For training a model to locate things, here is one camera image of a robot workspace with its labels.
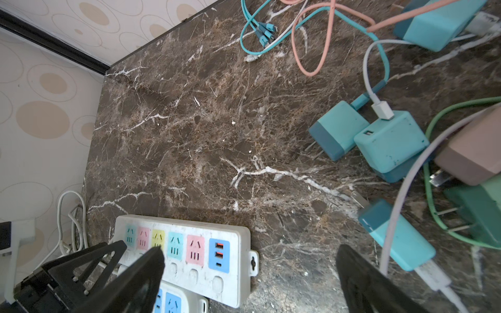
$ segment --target marble surface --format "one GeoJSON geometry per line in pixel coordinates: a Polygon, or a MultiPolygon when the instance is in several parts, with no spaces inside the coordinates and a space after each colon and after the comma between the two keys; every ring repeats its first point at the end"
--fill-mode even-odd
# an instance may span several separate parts
{"type": "MultiPolygon", "coordinates": [[[[342,3],[377,21],[392,15],[392,1],[342,3]]],[[[258,5],[250,2],[249,9],[258,5]]],[[[284,29],[299,8],[283,8],[273,3],[261,19],[273,16],[284,29]]],[[[487,11],[499,15],[501,6],[487,11]]],[[[307,69],[320,59],[326,24],[324,14],[306,25],[307,40],[297,33],[307,69]]],[[[359,207],[350,200],[351,191],[392,202],[399,183],[378,178],[358,149],[333,162],[325,154],[314,159],[318,147],[305,148],[313,141],[308,127],[339,101],[364,92],[362,59],[370,40],[336,20],[325,65],[307,78],[294,61],[289,39],[244,63],[246,54],[236,41],[243,25],[239,2],[218,2],[110,69],[85,175],[90,243],[108,241],[115,218],[128,213],[243,225],[260,253],[260,274],[239,309],[211,301],[211,312],[347,312],[335,266],[337,248],[347,243],[374,264],[381,252],[355,219],[359,207]]],[[[391,28],[378,36],[393,38],[391,28]]],[[[244,42],[259,49],[253,35],[244,42]]],[[[387,46],[392,78],[380,97],[394,109],[410,111],[425,128],[449,105],[499,95],[499,38],[419,67],[458,46],[452,43],[440,53],[387,46]]],[[[377,82],[383,71],[376,53],[369,63],[377,82]]],[[[450,114],[438,130],[469,112],[450,114]]],[[[375,120],[369,107],[361,113],[375,120]]],[[[422,179],[420,174],[413,184],[404,216],[435,246],[436,262],[470,311],[498,310],[501,254],[480,251],[480,287],[470,246],[432,221],[422,179]]],[[[439,209],[450,206],[440,189],[435,194],[439,209]]],[[[392,263],[390,277],[430,312],[456,312],[415,273],[392,263]]]]}

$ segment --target green charger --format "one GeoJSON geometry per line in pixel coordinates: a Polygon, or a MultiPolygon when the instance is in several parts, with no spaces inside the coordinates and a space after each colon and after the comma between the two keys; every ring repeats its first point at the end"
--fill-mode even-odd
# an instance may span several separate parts
{"type": "Polygon", "coordinates": [[[468,230],[475,240],[501,247],[501,175],[477,186],[448,188],[444,194],[470,224],[468,230]]]}

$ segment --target white button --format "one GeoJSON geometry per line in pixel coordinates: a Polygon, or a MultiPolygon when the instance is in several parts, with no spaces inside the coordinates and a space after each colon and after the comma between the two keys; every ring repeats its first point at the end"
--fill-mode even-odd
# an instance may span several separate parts
{"type": "Polygon", "coordinates": [[[193,284],[198,281],[198,271],[196,269],[193,268],[189,271],[189,279],[193,284]]]}
{"type": "Polygon", "coordinates": [[[172,275],[176,275],[177,273],[177,264],[176,263],[171,263],[169,265],[169,271],[172,275]]]}
{"type": "Polygon", "coordinates": [[[212,290],[216,293],[222,292],[222,278],[219,276],[214,277],[212,280],[212,290]]]}

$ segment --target wall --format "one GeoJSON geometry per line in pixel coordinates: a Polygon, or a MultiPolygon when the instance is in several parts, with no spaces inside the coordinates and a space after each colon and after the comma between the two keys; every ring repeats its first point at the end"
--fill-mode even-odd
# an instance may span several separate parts
{"type": "MultiPolygon", "coordinates": [[[[36,218],[20,281],[57,243],[59,195],[82,190],[103,77],[14,36],[0,32],[0,221],[36,218]]],[[[76,200],[62,206],[66,239],[76,200]]]]}
{"type": "Polygon", "coordinates": [[[113,64],[216,0],[0,0],[0,9],[113,64]]]}

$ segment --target power adapter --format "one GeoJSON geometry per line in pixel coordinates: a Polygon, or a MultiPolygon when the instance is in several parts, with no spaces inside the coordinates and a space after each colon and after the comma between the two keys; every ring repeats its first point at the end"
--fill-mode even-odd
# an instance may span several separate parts
{"type": "MultiPolygon", "coordinates": [[[[382,80],[372,90],[376,93],[385,85],[382,80]]],[[[355,135],[369,126],[369,122],[357,112],[369,100],[369,95],[364,93],[351,104],[340,101],[308,129],[331,160],[337,161],[353,149],[355,135]]]]}
{"type": "MultiPolygon", "coordinates": [[[[352,197],[363,207],[359,211],[358,221],[374,240],[383,246],[392,206],[383,199],[370,204],[356,191],[352,193],[352,197]]],[[[400,215],[391,246],[392,259],[403,270],[412,271],[431,260],[435,254],[435,248],[400,215]]]]}
{"type": "Polygon", "coordinates": [[[498,174],[501,172],[500,121],[501,107],[487,109],[447,142],[435,163],[470,186],[498,174]]]}
{"type": "Polygon", "coordinates": [[[456,205],[457,213],[468,223],[467,227],[456,229],[467,228],[476,240],[501,247],[500,190],[501,175],[477,186],[462,185],[444,190],[445,196],[456,205]]]}
{"type": "Polygon", "coordinates": [[[393,111],[391,120],[377,119],[354,141],[374,172],[389,183],[407,175],[430,143],[407,111],[393,111]]]}
{"type": "MultiPolygon", "coordinates": [[[[403,13],[439,0],[413,0],[403,13]]],[[[460,0],[398,22],[393,34],[423,48],[438,52],[461,33],[487,0],[460,0]]]]}

